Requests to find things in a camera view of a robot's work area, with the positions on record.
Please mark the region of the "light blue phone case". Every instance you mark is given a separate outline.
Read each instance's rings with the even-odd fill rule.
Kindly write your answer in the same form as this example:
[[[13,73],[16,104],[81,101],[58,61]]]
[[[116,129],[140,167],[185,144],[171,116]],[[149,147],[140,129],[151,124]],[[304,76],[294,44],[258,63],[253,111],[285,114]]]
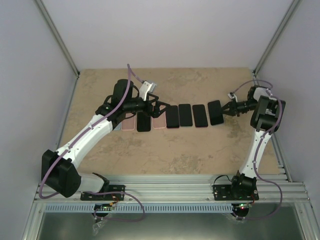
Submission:
[[[114,131],[120,131],[122,127],[122,123],[120,122],[113,130]]]

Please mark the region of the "phone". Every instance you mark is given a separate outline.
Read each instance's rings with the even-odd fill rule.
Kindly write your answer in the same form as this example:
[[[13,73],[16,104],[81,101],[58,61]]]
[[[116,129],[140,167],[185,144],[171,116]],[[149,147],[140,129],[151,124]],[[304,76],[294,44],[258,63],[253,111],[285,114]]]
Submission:
[[[224,117],[219,100],[211,101],[207,104],[210,124],[212,126],[220,125],[224,123]]]
[[[179,125],[181,127],[193,126],[192,109],[189,103],[179,104],[178,114],[179,114]]]
[[[206,109],[203,104],[192,106],[194,124],[196,128],[207,128],[209,126]]]

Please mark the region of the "black phone case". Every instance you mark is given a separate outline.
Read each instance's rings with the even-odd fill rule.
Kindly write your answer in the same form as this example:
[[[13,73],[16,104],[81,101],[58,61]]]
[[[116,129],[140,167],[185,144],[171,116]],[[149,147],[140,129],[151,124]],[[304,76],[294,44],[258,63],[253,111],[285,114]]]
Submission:
[[[138,112],[136,116],[136,129],[138,132],[151,131],[151,117],[143,112]]]

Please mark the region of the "black smartphone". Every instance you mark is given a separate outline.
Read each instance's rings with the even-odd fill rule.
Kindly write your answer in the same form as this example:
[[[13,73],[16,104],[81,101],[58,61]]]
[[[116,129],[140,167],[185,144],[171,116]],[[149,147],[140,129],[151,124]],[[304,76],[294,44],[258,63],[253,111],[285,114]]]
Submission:
[[[179,109],[177,105],[171,105],[165,111],[166,127],[168,129],[178,129],[180,127]]]

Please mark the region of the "light pink phone case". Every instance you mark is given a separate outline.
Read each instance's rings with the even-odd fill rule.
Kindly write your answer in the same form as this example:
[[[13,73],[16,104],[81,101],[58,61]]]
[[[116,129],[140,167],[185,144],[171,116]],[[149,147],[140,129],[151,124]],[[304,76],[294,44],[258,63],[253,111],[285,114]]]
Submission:
[[[151,125],[153,129],[164,129],[167,127],[166,123],[166,113],[163,112],[159,117],[157,118],[151,118]]]

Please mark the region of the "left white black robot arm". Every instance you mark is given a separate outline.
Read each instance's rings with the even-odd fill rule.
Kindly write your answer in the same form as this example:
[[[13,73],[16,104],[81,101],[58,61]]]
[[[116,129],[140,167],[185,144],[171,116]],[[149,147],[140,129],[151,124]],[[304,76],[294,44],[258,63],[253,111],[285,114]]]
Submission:
[[[110,193],[110,182],[98,173],[80,174],[77,171],[89,151],[106,135],[110,134],[127,114],[143,113],[158,118],[169,109],[168,103],[153,94],[156,84],[143,81],[137,88],[129,79],[120,79],[113,93],[98,107],[89,123],[70,141],[55,151],[47,150],[41,160],[41,184],[38,195],[43,195],[44,186],[55,194],[69,198],[77,192],[86,192],[103,200]]]

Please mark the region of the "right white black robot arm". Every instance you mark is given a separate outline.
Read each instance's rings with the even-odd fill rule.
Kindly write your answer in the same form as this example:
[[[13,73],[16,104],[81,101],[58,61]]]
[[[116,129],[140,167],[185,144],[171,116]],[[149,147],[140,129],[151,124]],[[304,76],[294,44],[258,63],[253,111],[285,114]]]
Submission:
[[[270,88],[254,85],[246,101],[238,101],[235,92],[228,94],[230,102],[222,107],[222,113],[237,116],[253,111],[250,126],[253,138],[246,160],[232,177],[229,193],[233,200],[257,199],[258,169],[263,153],[272,135],[279,129],[286,102],[275,97]]]

